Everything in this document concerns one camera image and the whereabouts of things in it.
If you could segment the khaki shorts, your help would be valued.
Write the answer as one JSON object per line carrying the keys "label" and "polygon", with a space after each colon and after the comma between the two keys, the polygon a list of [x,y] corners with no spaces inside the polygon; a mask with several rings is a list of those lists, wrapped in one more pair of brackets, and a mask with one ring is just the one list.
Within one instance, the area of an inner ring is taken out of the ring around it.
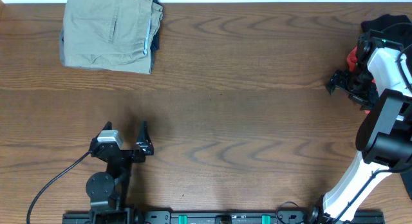
{"label": "khaki shorts", "polygon": [[152,0],[67,0],[62,31],[70,66],[118,66],[145,57],[163,12]]}

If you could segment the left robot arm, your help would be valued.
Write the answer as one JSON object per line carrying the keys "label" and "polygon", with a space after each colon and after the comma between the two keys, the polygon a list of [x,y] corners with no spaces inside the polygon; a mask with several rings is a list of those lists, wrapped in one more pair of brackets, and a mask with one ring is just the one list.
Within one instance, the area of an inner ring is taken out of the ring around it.
{"label": "left robot arm", "polygon": [[122,149],[123,140],[112,123],[107,122],[103,130],[92,139],[90,155],[107,163],[106,170],[93,174],[86,183],[90,198],[92,223],[134,223],[142,221],[136,211],[126,206],[126,196],[134,163],[144,163],[146,156],[154,154],[147,122],[142,121],[136,149]]}

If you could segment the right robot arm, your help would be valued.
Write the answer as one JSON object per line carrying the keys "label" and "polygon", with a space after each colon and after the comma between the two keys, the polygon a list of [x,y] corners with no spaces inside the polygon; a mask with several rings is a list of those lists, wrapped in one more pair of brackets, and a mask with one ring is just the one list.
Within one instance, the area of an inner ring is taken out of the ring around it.
{"label": "right robot arm", "polygon": [[337,73],[332,88],[360,98],[368,114],[357,131],[355,158],[314,208],[311,223],[351,223],[372,190],[392,174],[411,170],[411,70],[408,48],[372,38],[359,41],[356,67]]}

